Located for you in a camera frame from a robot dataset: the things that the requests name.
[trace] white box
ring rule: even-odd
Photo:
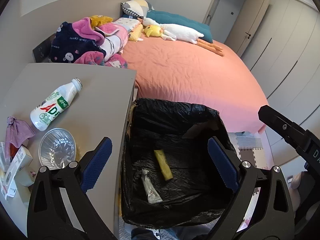
[[[24,167],[29,166],[33,160],[30,152],[24,146],[21,146],[13,158],[10,167],[5,175],[4,182],[1,188],[1,193],[7,200],[7,197],[14,197],[17,186],[14,181],[15,175]]]

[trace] metal screw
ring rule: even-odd
[[[247,161],[242,162],[242,166],[244,166],[245,168],[250,168],[251,164]]]
[[[278,166],[274,166],[273,169],[275,170],[275,172],[280,172],[281,169]]]
[[[47,170],[47,167],[46,167],[46,166],[42,166],[42,167],[39,169],[40,172],[45,172],[46,170]]]
[[[70,167],[70,168],[75,168],[77,165],[78,165],[78,163],[75,162],[75,161],[69,163],[69,167]]]

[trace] yellow wrapper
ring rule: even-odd
[[[172,179],[173,176],[172,176],[171,170],[167,164],[167,161],[165,159],[165,155],[164,155],[163,150],[154,150],[154,152],[155,152],[156,158],[159,162],[160,169],[161,169],[161,172],[164,176],[164,179],[165,180]]]

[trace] open door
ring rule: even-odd
[[[270,0],[246,0],[233,25],[225,44],[239,57],[244,53],[253,38]]]

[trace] black trash bag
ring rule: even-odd
[[[233,193],[208,154],[216,136],[235,149],[216,110],[203,105],[140,98],[135,101],[122,166],[122,217],[145,228],[206,224],[218,218]],[[164,180],[154,150],[162,149],[173,179]],[[150,204],[141,169],[163,202]]]

